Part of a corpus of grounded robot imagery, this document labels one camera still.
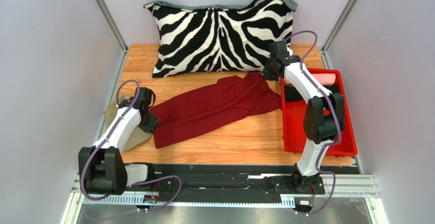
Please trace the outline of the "dark red t shirt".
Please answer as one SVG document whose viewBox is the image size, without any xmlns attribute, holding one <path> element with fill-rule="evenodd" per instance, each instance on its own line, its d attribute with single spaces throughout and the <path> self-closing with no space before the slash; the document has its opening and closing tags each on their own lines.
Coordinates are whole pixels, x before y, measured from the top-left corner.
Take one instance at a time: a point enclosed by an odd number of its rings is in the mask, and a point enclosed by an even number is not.
<svg viewBox="0 0 435 224">
<path fill-rule="evenodd" d="M 151 109 L 159 118 L 157 149 L 214 131 L 248 116 L 281 107 L 281 97 L 258 72 L 231 76 L 175 96 Z"/>
</svg>

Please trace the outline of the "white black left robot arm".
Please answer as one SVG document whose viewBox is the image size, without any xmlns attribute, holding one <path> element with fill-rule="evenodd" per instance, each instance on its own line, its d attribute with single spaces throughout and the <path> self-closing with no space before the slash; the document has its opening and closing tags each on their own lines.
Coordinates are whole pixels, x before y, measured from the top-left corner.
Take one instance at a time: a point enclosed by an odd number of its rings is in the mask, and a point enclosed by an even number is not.
<svg viewBox="0 0 435 224">
<path fill-rule="evenodd" d="M 121 195 L 136 183 L 149 179 L 149 163 L 125 164 L 122 152 L 147 140 L 158 118 L 150 112 L 155 94 L 139 87 L 136 95 L 121 101 L 109 129 L 91 147 L 78 153 L 80 188 L 90 200 Z"/>
</svg>

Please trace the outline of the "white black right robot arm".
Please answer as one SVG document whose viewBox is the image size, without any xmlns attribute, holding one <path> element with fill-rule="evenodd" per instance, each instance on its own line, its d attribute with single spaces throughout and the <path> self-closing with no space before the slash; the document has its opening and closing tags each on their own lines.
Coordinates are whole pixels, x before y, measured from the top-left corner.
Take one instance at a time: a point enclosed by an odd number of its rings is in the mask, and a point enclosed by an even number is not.
<svg viewBox="0 0 435 224">
<path fill-rule="evenodd" d="M 307 141 L 291 181 L 294 191 L 304 192 L 319 182 L 320 163 L 328 148 L 341 141 L 345 99 L 317 81 L 299 57 L 290 55 L 285 41 L 272 42 L 269 49 L 262 77 L 270 81 L 286 79 L 306 102 L 303 130 Z"/>
</svg>

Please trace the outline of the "beige baseball cap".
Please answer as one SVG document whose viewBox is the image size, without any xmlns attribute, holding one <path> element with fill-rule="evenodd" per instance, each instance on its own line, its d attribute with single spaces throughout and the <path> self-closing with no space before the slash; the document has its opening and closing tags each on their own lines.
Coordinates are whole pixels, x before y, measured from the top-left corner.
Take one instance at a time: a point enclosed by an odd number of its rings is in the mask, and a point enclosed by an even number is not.
<svg viewBox="0 0 435 224">
<path fill-rule="evenodd" d="M 116 105 L 116 100 L 113 100 L 107 105 L 107 107 L 103 113 L 106 129 L 108 129 L 109 126 L 114 121 L 114 119 L 117 115 L 117 111 L 118 111 L 118 107 Z M 136 127 L 133 130 L 130 137 L 128 138 L 128 140 L 124 146 L 123 152 L 128 151 L 128 150 L 138 146 L 139 144 L 149 140 L 151 138 L 151 136 L 152 136 L 152 134 L 145 133 L 142 129 Z"/>
</svg>

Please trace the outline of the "rolled black t shirt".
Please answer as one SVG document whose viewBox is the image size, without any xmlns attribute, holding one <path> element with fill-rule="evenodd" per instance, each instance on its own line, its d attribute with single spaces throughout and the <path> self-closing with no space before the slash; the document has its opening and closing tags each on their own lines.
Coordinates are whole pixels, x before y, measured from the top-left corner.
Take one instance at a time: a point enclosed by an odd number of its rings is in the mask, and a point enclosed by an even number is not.
<svg viewBox="0 0 435 224">
<path fill-rule="evenodd" d="M 332 93 L 338 93 L 340 91 L 340 88 L 337 85 L 326 85 L 324 87 Z M 285 102 L 298 102 L 304 100 L 302 95 L 294 86 L 284 86 L 284 95 Z"/>
</svg>

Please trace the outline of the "red plastic tray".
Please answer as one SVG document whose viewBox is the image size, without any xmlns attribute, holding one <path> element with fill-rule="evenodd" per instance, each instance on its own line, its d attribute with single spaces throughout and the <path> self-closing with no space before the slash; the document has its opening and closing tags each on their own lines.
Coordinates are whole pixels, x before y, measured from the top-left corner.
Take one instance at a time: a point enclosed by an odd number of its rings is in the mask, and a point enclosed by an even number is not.
<svg viewBox="0 0 435 224">
<path fill-rule="evenodd" d="M 309 68 L 311 74 L 313 73 L 334 73 L 336 74 L 336 81 L 334 85 L 339 86 L 343 96 L 346 96 L 343 85 L 341 73 L 334 69 L 318 69 Z M 290 86 L 286 84 L 285 79 L 280 80 L 281 89 L 281 111 L 283 119 L 283 141 L 284 149 L 287 152 L 302 152 L 305 143 L 306 135 L 303 130 L 303 120 L 306 111 L 306 102 L 285 102 L 284 86 Z M 342 133 L 342 140 L 340 144 L 331 146 L 326 155 L 328 156 L 349 156 L 354 157 L 358 153 L 355 137 L 353 133 L 351 116 L 347 103 L 344 105 L 344 131 Z"/>
</svg>

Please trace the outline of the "rolled pink t shirt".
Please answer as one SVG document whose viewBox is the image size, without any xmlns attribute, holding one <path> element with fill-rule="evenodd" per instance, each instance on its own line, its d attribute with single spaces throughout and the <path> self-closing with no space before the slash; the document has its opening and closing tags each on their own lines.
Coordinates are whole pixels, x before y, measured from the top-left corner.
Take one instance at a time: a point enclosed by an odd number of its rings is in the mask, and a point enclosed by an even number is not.
<svg viewBox="0 0 435 224">
<path fill-rule="evenodd" d="M 332 86 L 336 81 L 336 74 L 334 73 L 313 73 L 312 76 L 322 86 Z"/>
</svg>

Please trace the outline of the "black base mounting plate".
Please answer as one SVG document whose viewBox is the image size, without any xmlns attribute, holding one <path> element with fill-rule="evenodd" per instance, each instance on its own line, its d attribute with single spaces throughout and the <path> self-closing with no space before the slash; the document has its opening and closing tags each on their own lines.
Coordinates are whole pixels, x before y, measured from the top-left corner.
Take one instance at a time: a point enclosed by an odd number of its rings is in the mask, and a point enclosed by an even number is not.
<svg viewBox="0 0 435 224">
<path fill-rule="evenodd" d="M 283 194 L 307 199 L 325 194 L 321 180 L 305 192 L 294 191 L 293 171 L 291 165 L 153 164 L 151 178 L 181 179 L 160 182 L 159 199 L 164 202 L 177 189 L 177 203 L 277 204 Z"/>
</svg>

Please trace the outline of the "zebra print pillow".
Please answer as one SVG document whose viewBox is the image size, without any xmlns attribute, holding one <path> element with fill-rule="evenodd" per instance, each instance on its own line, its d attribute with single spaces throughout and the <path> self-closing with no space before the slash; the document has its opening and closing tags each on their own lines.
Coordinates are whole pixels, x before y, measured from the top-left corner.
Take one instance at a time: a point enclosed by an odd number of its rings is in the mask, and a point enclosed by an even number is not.
<svg viewBox="0 0 435 224">
<path fill-rule="evenodd" d="M 184 73 L 260 71 L 272 42 L 293 32 L 295 0 L 253 0 L 248 5 L 145 4 L 159 34 L 154 78 Z"/>
</svg>

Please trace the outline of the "right aluminium corner post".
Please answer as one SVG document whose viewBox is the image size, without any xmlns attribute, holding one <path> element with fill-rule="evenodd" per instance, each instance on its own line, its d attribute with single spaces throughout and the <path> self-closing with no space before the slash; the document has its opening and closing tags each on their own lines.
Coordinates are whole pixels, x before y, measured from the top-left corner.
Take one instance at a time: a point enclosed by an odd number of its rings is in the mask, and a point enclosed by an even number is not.
<svg viewBox="0 0 435 224">
<path fill-rule="evenodd" d="M 336 38 L 340 34 L 341 29 L 345 25 L 347 19 L 355 8 L 359 0 L 348 0 L 345 7 L 343 8 L 338 20 L 336 21 L 334 27 L 332 28 L 330 34 L 328 35 L 323 47 L 322 52 L 327 53 L 334 44 Z"/>
</svg>

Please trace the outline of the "aluminium corner post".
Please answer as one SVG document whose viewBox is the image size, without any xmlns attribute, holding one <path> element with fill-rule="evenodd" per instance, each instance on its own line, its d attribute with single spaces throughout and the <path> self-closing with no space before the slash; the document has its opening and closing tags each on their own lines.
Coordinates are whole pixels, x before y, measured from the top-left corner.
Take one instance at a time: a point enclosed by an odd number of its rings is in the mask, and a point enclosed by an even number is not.
<svg viewBox="0 0 435 224">
<path fill-rule="evenodd" d="M 129 47 L 126 44 L 118 26 L 115 23 L 113 16 L 110 13 L 110 10 L 105 3 L 105 0 L 94 0 L 97 7 L 99 8 L 106 24 L 108 25 L 109 30 L 111 31 L 117 45 L 122 50 L 123 53 L 127 53 Z"/>
<path fill-rule="evenodd" d="M 359 0 L 348 0 L 345 7 L 343 8 L 338 20 L 336 21 L 334 27 L 332 28 L 330 34 L 328 35 L 323 47 L 322 52 L 327 53 L 334 44 L 336 38 L 340 34 L 341 29 L 345 25 L 347 19 L 355 8 Z"/>
</svg>

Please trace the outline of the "left aluminium corner post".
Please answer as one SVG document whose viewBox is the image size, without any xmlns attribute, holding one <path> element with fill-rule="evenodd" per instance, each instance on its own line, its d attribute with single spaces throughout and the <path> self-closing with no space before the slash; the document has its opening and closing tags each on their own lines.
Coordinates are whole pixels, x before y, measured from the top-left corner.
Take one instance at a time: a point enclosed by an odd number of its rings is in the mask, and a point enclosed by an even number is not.
<svg viewBox="0 0 435 224">
<path fill-rule="evenodd" d="M 129 47 L 126 44 L 118 26 L 115 23 L 113 16 L 110 13 L 110 10 L 105 3 L 105 0 L 94 0 L 97 7 L 99 8 L 106 24 L 108 25 L 109 30 L 111 31 L 117 45 L 122 50 L 123 53 L 127 53 Z"/>
</svg>

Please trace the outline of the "aluminium frame rail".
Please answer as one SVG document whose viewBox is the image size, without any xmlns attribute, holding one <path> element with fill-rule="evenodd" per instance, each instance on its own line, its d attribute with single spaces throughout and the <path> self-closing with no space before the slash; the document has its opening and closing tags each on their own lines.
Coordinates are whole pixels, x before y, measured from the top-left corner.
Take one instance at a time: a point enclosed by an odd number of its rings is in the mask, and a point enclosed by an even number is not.
<svg viewBox="0 0 435 224">
<path fill-rule="evenodd" d="M 374 178 L 369 175 L 321 175 L 304 192 L 291 187 L 291 174 L 278 173 L 178 173 L 145 186 L 132 186 L 121 195 L 97 200 L 85 197 L 86 204 L 133 205 L 138 207 L 198 206 L 294 208 L 322 204 L 330 198 L 379 198 Z"/>
</svg>

